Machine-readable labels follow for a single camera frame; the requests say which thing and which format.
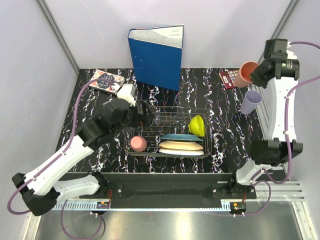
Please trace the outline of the tall pink cup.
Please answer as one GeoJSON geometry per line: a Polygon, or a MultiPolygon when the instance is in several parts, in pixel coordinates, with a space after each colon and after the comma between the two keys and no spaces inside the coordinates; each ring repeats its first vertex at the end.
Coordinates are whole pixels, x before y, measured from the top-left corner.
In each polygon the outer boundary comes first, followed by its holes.
{"type": "Polygon", "coordinates": [[[250,84],[252,81],[250,79],[250,74],[259,66],[258,63],[254,61],[245,62],[239,69],[238,74],[235,76],[233,84],[235,87],[244,88],[250,84]]]}

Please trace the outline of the purple cup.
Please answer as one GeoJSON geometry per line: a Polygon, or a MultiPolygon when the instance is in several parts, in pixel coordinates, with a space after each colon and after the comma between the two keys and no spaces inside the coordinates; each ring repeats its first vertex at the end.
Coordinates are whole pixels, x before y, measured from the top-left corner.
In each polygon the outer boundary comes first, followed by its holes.
{"type": "Polygon", "coordinates": [[[262,95],[254,90],[249,90],[245,93],[241,103],[240,112],[244,115],[249,115],[261,103],[262,95]]]}

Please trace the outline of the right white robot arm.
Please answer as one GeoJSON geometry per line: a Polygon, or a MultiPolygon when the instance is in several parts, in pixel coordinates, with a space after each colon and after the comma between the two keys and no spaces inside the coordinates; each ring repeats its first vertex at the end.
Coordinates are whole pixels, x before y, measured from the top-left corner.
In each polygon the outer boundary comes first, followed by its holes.
{"type": "Polygon", "coordinates": [[[250,84],[270,88],[272,109],[263,140],[253,141],[249,160],[234,172],[223,193],[241,199],[253,188],[256,179],[269,169],[289,163],[303,150],[297,141],[294,124],[294,87],[300,77],[300,62],[288,49],[288,40],[276,38],[265,42],[263,61],[244,63],[233,80],[235,87],[250,84]]]}

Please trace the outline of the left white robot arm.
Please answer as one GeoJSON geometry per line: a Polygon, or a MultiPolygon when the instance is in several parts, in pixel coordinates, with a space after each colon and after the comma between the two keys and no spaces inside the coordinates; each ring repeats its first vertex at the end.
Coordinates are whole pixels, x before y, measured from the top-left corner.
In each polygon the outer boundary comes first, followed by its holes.
{"type": "Polygon", "coordinates": [[[149,127],[155,115],[147,100],[142,100],[141,106],[142,113],[139,113],[134,102],[113,99],[94,117],[74,127],[69,141],[42,165],[26,174],[16,173],[12,181],[28,211],[42,216],[60,201],[82,196],[106,196],[109,182],[100,173],[67,181],[60,179],[71,167],[109,143],[125,128],[149,127]]]}

